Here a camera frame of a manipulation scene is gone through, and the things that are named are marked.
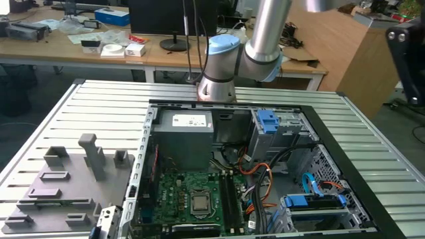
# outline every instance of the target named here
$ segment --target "monitor stand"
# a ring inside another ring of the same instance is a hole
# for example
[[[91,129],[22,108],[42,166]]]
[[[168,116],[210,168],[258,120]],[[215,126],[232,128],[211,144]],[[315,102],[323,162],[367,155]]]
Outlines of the monitor stand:
[[[174,33],[172,39],[166,39],[161,42],[161,47],[168,51],[187,51],[187,41],[178,39],[178,34]]]

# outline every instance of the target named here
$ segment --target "motherboard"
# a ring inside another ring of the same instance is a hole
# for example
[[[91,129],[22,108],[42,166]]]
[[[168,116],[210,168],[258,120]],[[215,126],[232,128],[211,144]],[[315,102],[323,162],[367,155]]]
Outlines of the motherboard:
[[[243,175],[228,173],[165,173],[154,210],[141,205],[139,221],[145,236],[174,225],[211,225],[222,236],[246,235],[240,196]]]

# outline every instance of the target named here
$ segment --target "aluminum table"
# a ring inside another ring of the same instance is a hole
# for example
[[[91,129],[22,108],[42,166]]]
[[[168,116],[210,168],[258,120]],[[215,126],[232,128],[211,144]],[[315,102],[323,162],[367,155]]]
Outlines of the aluminum table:
[[[344,96],[332,92],[236,88],[238,102],[311,105],[408,238],[425,239],[425,177]],[[106,153],[137,154],[150,99],[196,100],[191,85],[78,79],[0,174],[0,227],[45,166],[51,146],[85,153],[83,133]],[[86,239],[85,233],[31,238]],[[5,235],[0,238],[19,238]]]

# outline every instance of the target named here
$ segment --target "desk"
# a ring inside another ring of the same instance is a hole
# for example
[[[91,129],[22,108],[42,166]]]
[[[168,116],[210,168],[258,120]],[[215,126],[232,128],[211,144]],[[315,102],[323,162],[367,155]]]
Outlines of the desk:
[[[192,85],[98,80],[74,84],[0,173],[0,227],[46,164],[43,156],[51,146],[85,153],[79,138],[95,133],[106,154],[117,149],[137,154],[150,99],[196,98]],[[236,98],[240,103],[312,106],[406,236],[425,238],[425,178],[347,97],[335,92],[236,87]],[[86,239],[87,235],[27,237]]]
[[[113,7],[121,11],[129,11],[127,7]],[[43,6],[39,9],[34,8],[30,12],[21,14],[11,14],[11,20],[22,19],[30,16],[27,22],[37,22],[45,19],[61,19],[63,11],[53,10],[50,6]],[[83,14],[94,18],[93,13]],[[119,27],[109,25],[111,29],[121,29],[131,31],[130,26]],[[147,82],[155,82],[155,71],[190,71],[188,57],[183,52],[174,52],[167,54],[168,51],[161,48],[161,41],[171,38],[170,36],[143,35],[150,38],[147,45],[147,53],[143,57],[130,57],[122,59],[102,59],[98,54],[85,54],[81,45],[74,45],[67,37],[59,30],[41,42],[27,42],[13,39],[0,39],[0,62],[11,64],[29,64],[29,65],[51,65],[51,66],[74,66],[74,67],[91,67],[91,68],[113,68],[113,69],[133,69],[145,70],[147,75]],[[196,42],[191,38],[191,60],[194,72],[200,72],[199,55],[196,50]],[[202,62],[206,59],[206,40],[202,41]],[[327,69],[322,64],[316,68],[307,66],[306,62],[291,60],[283,65],[283,77],[307,78],[311,79],[308,89],[316,91],[326,74]]]

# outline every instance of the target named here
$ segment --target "wooden desk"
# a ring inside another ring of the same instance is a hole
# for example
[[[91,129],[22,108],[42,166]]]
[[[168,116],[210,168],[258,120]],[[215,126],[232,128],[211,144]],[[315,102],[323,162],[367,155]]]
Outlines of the wooden desk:
[[[121,11],[129,11],[127,7],[113,7]],[[37,22],[45,19],[62,19],[63,11],[53,10],[50,6],[39,9],[34,8],[30,12],[11,14],[11,21],[23,19],[26,22]],[[85,13],[85,16],[95,18],[94,13]],[[130,25],[119,27],[109,25],[111,29],[131,32]],[[170,53],[161,47],[161,41],[171,38],[161,35],[143,35],[150,39],[146,44],[147,53],[143,57],[130,57],[118,59],[102,59],[98,54],[85,54],[81,44],[74,45],[65,33],[55,30],[51,35],[39,42],[19,41],[9,38],[0,38],[0,62],[11,64],[51,65],[51,66],[75,66],[93,68],[115,68],[145,70],[147,82],[155,82],[155,71],[190,71],[188,56],[186,52]],[[191,37],[192,45],[190,50],[194,72],[200,72],[200,61],[196,48],[195,37]],[[206,61],[206,39],[202,38],[202,63]],[[291,60],[283,64],[284,77],[311,79],[308,90],[316,91],[326,74],[327,69],[322,64],[316,68],[307,66],[306,62]]]

